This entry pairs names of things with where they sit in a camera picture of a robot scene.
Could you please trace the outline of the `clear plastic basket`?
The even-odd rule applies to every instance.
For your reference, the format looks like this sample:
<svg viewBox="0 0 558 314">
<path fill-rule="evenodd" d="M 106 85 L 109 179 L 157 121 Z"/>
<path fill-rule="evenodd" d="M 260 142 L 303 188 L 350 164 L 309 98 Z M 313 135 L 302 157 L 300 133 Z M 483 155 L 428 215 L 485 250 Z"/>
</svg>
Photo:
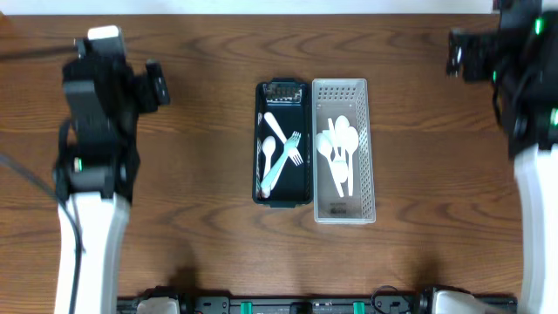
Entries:
<svg viewBox="0 0 558 314">
<path fill-rule="evenodd" d="M 316 78 L 312 82 L 312 139 L 314 216 L 318 223 L 367 224 L 376 221 L 371 149 L 371 124 L 367 81 L 364 78 Z M 358 132 L 359 145 L 353 154 L 354 190 L 348 194 L 348 179 L 342 183 L 341 198 L 332 180 L 326 159 L 317 151 L 316 135 L 330 140 L 328 118 L 334 126 L 344 115 Z"/>
</svg>

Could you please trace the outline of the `black mounting rail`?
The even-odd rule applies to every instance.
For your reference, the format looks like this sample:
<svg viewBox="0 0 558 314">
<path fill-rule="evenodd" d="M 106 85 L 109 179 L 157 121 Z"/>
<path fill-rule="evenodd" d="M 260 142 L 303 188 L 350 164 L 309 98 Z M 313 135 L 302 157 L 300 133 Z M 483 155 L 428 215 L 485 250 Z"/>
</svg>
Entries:
<svg viewBox="0 0 558 314">
<path fill-rule="evenodd" d="M 180 314 L 411 314 L 425 313 L 426 299 L 433 295 L 433 290 L 421 294 L 400 292 L 387 287 L 374 292 L 367 298 L 229 298 L 190 297 L 177 294 L 168 287 L 156 287 L 146 290 L 136 298 L 120 297 L 117 301 L 117 314 L 138 313 L 143 301 L 154 297 L 170 297 L 178 303 Z"/>
</svg>

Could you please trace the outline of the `white plastic spoon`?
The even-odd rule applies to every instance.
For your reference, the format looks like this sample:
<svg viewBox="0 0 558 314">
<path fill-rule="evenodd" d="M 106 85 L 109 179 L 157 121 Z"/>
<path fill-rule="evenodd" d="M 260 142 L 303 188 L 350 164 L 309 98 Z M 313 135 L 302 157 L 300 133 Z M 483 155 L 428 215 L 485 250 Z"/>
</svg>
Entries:
<svg viewBox="0 0 558 314">
<path fill-rule="evenodd" d="M 349 126 L 344 131 L 343 137 L 344 149 L 348 154 L 348 194 L 353 196 L 354 190 L 354 167 L 353 167 L 353 154 L 357 151 L 359 145 L 359 138 L 357 129 L 354 126 Z"/>
<path fill-rule="evenodd" d="M 333 159 L 331 158 L 331 154 L 333 152 L 333 147 L 330 144 L 329 138 L 324 133 L 318 133 L 316 135 L 316 145 L 317 145 L 317 151 L 326 159 L 326 161 L 328 163 L 330 173 L 331 173 L 331 176 L 332 176 L 332 180 L 333 180 L 334 185 L 337 189 L 338 195 L 341 198 L 343 198 L 344 197 L 344 191 L 343 191 L 343 188 L 342 188 L 342 183 L 339 183 L 339 182 L 336 181 L 335 175 L 332 172 L 332 170 L 334 169 Z"/>
<path fill-rule="evenodd" d="M 342 159 L 345 159 L 345 151 L 343 148 L 344 133 L 349 128 L 350 122 L 344 115 L 339 115 L 335 121 L 335 134 L 337 139 L 337 146 L 340 148 Z"/>
</svg>

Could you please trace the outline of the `dark green plastic basket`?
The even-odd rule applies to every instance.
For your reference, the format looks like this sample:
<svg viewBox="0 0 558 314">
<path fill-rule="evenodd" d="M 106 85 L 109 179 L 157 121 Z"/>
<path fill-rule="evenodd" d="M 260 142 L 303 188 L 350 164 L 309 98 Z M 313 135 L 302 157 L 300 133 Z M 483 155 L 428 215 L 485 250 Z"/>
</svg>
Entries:
<svg viewBox="0 0 558 314">
<path fill-rule="evenodd" d="M 264 119 L 265 113 L 274 115 L 277 125 L 286 138 L 289 138 L 294 132 L 301 134 L 297 147 L 299 154 L 296 156 L 301 164 L 295 165 L 293 159 L 289 157 L 286 160 L 285 168 L 279 174 L 276 185 L 270 191 L 263 193 L 260 185 L 267 165 L 262 151 L 264 140 L 271 136 L 276 143 L 270 166 L 280 158 L 282 153 L 282 140 Z M 252 198 L 255 203 L 272 208 L 293 208 L 312 202 L 313 139 L 311 122 L 309 84 L 294 78 L 274 78 L 256 86 L 252 178 Z"/>
</svg>

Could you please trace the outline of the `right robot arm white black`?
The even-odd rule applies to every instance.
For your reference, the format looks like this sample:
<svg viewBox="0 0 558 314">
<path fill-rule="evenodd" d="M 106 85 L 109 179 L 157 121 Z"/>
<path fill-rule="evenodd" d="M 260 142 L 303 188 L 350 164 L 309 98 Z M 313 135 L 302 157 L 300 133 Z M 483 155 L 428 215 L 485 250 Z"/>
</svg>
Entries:
<svg viewBox="0 0 558 314">
<path fill-rule="evenodd" d="M 519 313 L 557 311 L 557 3 L 495 1 L 497 30 L 452 30 L 446 73 L 487 81 L 521 200 Z"/>
</svg>

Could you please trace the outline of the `fork with mint handle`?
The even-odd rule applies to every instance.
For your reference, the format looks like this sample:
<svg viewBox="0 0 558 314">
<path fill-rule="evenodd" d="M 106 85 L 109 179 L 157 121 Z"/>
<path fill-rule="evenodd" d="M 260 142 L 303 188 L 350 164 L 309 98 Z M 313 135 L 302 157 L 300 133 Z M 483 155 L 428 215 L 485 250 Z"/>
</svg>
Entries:
<svg viewBox="0 0 558 314">
<path fill-rule="evenodd" d="M 296 150 L 301 139 L 301 134 L 299 132 L 293 132 L 292 136 L 286 141 L 283 146 L 283 152 L 279 159 L 276 161 L 274 166 L 270 169 L 269 174 L 272 176 L 279 174 L 282 171 L 287 159 L 289 158 L 289 153 Z"/>
</svg>

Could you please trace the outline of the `short white spoon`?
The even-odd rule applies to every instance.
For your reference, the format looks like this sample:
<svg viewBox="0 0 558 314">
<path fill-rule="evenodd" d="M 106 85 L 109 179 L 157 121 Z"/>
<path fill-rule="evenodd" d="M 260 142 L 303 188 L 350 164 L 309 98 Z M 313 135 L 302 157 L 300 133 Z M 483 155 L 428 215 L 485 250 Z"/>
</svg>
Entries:
<svg viewBox="0 0 558 314">
<path fill-rule="evenodd" d="M 267 176 L 271 166 L 272 166 L 272 157 L 274 151 L 276 150 L 276 140 L 274 136 L 268 136 L 264 142 L 262 143 L 262 152 L 265 156 L 264 162 L 264 173 L 263 176 Z M 274 189 L 276 185 L 276 180 L 273 180 L 270 187 L 267 189 L 262 189 L 261 196 L 263 199 L 267 199 L 270 197 L 271 191 Z"/>
</svg>

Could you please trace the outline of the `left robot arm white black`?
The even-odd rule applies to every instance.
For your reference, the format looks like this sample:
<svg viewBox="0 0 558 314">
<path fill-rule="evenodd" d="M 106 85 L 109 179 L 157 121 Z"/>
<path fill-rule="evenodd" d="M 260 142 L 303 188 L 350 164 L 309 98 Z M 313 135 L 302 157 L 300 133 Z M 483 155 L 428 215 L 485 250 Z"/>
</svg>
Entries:
<svg viewBox="0 0 558 314">
<path fill-rule="evenodd" d="M 170 102 L 159 62 L 136 75 L 119 57 L 83 57 L 63 68 L 71 117 L 53 169 L 61 229 L 57 313 L 114 313 L 121 245 L 140 167 L 139 116 Z"/>
</svg>

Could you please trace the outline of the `white plastic fork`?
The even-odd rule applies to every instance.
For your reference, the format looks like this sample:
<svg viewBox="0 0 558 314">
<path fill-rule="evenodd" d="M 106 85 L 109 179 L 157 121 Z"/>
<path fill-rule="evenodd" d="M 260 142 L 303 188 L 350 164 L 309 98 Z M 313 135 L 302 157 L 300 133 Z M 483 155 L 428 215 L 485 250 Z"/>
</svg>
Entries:
<svg viewBox="0 0 558 314">
<path fill-rule="evenodd" d="M 281 142 L 283 144 L 285 144 L 286 141 L 287 141 L 287 138 L 284 135 L 284 132 L 282 131 L 280 125 L 278 124 L 274 114 L 271 113 L 271 112 L 266 112 L 266 113 L 264 113 L 263 118 L 266 120 L 268 125 L 271 127 L 271 129 L 274 131 L 274 133 L 278 136 L 278 138 L 281 140 Z M 303 164 L 302 156 L 300 155 L 300 153 L 297 150 L 295 150 L 294 152 L 290 152 L 289 157 L 291 158 L 291 160 L 294 162 L 294 164 L 296 166 L 300 166 L 300 165 Z"/>
<path fill-rule="evenodd" d="M 268 174 L 267 176 L 264 177 L 262 184 L 261 184 L 261 197 L 266 199 L 269 198 L 271 195 L 271 192 L 273 191 L 273 189 L 276 186 L 276 183 L 278 182 L 278 178 L 279 178 L 279 174 L 276 174 L 274 176 L 272 176 L 271 174 Z"/>
</svg>

